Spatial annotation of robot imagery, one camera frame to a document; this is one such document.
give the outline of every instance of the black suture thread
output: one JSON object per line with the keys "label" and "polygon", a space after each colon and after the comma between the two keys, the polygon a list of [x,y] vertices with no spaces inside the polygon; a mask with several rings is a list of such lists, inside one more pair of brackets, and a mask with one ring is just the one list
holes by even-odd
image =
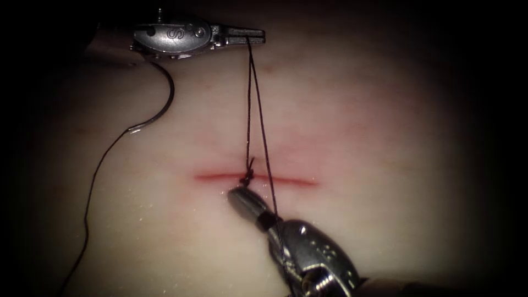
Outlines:
{"label": "black suture thread", "polygon": [[88,200],[86,202],[86,208],[85,208],[85,211],[84,211],[84,231],[85,231],[85,237],[84,237],[84,244],[82,245],[82,250],[81,250],[81,253],[79,254],[79,256],[77,257],[77,260],[75,260],[75,263],[73,264],[73,267],[70,269],[70,272],[68,273],[68,275],[66,276],[66,279],[63,281],[62,285],[60,286],[60,289],[57,293],[57,296],[62,296],[62,294],[64,294],[64,290],[66,289],[66,286],[68,285],[70,279],[72,278],[73,274],[75,273],[75,271],[77,270],[77,267],[79,266],[81,260],[83,259],[83,256],[84,256],[84,252],[86,251],[86,248],[88,247],[88,238],[90,236],[90,233],[89,233],[89,229],[88,229],[88,210],[90,209],[90,201],[91,201],[91,198],[92,198],[92,191],[94,190],[94,183],[95,183],[95,178],[97,176],[97,172],[99,171],[99,168],[101,167],[101,164],[103,163],[103,160],[105,159],[106,155],[108,154],[108,152],[113,148],[113,146],[126,134],[126,133],[129,133],[129,132],[136,132],[138,131],[139,129],[147,126],[147,125],[150,125],[152,124],[153,122],[155,122],[157,119],[159,119],[163,114],[165,114],[165,112],[169,109],[169,107],[171,106],[172,104],[172,101],[174,100],[174,81],[172,80],[172,77],[170,75],[170,73],[168,71],[166,71],[163,67],[161,67],[160,65],[154,63],[154,62],[151,62],[151,64],[156,67],[156,69],[158,69],[168,80],[169,82],[169,87],[170,87],[170,93],[169,93],[169,98],[167,100],[167,103],[165,103],[165,105],[163,106],[163,108],[156,114],[154,115],[152,118],[150,118],[149,120],[143,122],[143,123],[140,123],[140,124],[137,124],[137,125],[133,125],[133,126],[130,126],[128,127],[126,130],[124,130],[117,138],[116,140],[114,140],[114,142],[106,149],[106,151],[104,152],[103,156],[101,157],[101,159],[99,160],[99,164],[97,165],[97,168],[95,169],[94,173],[93,173],[93,176],[92,176],[92,183],[90,184],[90,191],[88,193]]}
{"label": "black suture thread", "polygon": [[254,175],[253,175],[254,171],[251,168],[251,166],[253,166],[254,160],[255,160],[255,157],[251,158],[251,162],[249,163],[249,165],[247,165],[246,174],[244,175],[243,178],[239,180],[239,182],[246,188],[249,186],[249,183],[251,182],[251,180],[254,179]]}
{"label": "black suture thread", "polygon": [[254,178],[253,176],[253,169],[251,169],[251,166],[253,165],[254,157],[251,159],[251,162],[249,161],[249,142],[250,142],[250,136],[251,136],[251,57],[250,57],[250,63],[249,64],[249,79],[247,80],[247,139],[246,139],[246,174],[243,178],[241,178],[239,181],[242,183],[244,187],[248,187],[251,180]]}
{"label": "black suture thread", "polygon": [[[277,228],[277,237],[279,239],[279,246],[280,246],[280,255],[283,262],[283,269],[284,269],[284,275],[288,275],[288,269],[286,267],[286,256],[284,254],[284,242],[282,240],[281,230],[279,229],[279,213],[277,211],[277,199],[275,198],[275,188],[273,186],[273,177],[271,174],[271,166],[270,166],[270,156],[268,154],[268,145],[266,142],[266,133],[264,131],[264,118],[262,116],[262,103],[260,100],[260,92],[259,92],[259,81],[257,80],[257,71],[255,70],[255,61],[253,60],[253,51],[251,50],[251,43],[249,42],[249,38],[246,37],[247,40],[247,48],[249,50],[249,63],[250,67],[253,69],[253,77],[255,78],[255,89],[257,91],[257,102],[258,102],[258,114],[260,116],[260,128],[262,131],[262,142],[264,144],[264,154],[266,156],[266,169],[268,170],[268,179],[269,179],[269,187],[271,190],[271,197],[273,199],[273,212],[275,213],[275,227]],[[291,292],[293,292],[293,287],[290,279],[288,277],[285,277],[286,282],[288,283],[288,287]]]}

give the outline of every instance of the black background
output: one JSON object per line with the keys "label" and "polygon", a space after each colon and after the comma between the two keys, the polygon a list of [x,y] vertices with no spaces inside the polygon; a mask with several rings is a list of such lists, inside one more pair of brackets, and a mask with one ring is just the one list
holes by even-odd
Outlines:
{"label": "black background", "polygon": [[[461,85],[469,96],[467,106],[478,117],[479,133],[484,143],[475,153],[484,154],[487,166],[492,168],[496,187],[497,201],[504,213],[505,241],[500,244],[503,267],[496,274],[483,281],[486,292],[515,290],[521,283],[524,268],[524,225],[521,219],[526,194],[516,192],[516,186],[522,186],[526,176],[525,152],[520,149],[526,133],[521,123],[522,101],[526,97],[518,89],[522,81],[523,69],[519,57],[520,44],[525,33],[515,24],[520,20],[516,16],[519,8],[506,3],[483,2],[448,3],[445,1],[390,1],[354,3],[364,9],[391,11],[395,15],[404,15],[417,28],[421,28],[430,37],[435,46],[450,56],[456,66]],[[23,180],[17,180],[17,161],[27,153],[21,147],[30,137],[40,110],[53,105],[52,94],[60,82],[79,65],[84,48],[93,38],[97,24],[108,25],[133,23],[148,7],[155,9],[156,3],[132,2],[91,2],[91,3],[40,3],[31,4],[14,12],[12,25],[7,31],[8,41],[4,43],[4,61],[8,65],[5,72],[8,82],[22,82],[23,89],[13,88],[13,92],[3,96],[4,120],[8,127],[4,135],[5,154],[8,161],[7,216],[17,216],[17,188],[28,186]],[[7,225],[6,242],[8,259],[16,259],[15,248],[17,227]],[[15,288],[14,292],[30,292],[32,284],[21,277],[24,269],[10,265],[7,279]]]}

